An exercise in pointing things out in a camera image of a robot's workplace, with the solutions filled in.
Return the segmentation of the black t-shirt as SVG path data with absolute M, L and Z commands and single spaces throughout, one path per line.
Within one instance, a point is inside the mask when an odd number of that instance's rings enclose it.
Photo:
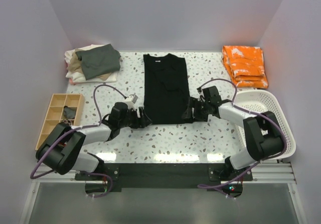
M 183 119 L 190 98 L 185 58 L 143 56 L 144 110 L 153 125 L 191 124 Z

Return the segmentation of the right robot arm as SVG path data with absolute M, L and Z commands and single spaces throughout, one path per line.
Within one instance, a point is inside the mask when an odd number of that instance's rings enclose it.
M 232 100 L 222 99 L 215 86 L 198 88 L 198 92 L 199 98 L 189 98 L 182 119 L 206 122 L 211 115 L 244 131 L 245 147 L 224 161 L 222 173 L 227 179 L 235 180 L 242 169 L 285 152 L 286 138 L 273 112 L 256 113 L 237 106 Z

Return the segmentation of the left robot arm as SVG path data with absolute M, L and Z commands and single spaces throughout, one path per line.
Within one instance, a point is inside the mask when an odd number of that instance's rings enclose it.
M 93 180 L 104 174 L 104 161 L 92 153 L 82 153 L 84 145 L 115 139 L 122 128 L 142 129 L 152 124 L 144 109 L 117 102 L 97 125 L 70 126 L 58 123 L 36 151 L 37 166 L 45 164 L 61 175 L 71 170 L 86 172 Z

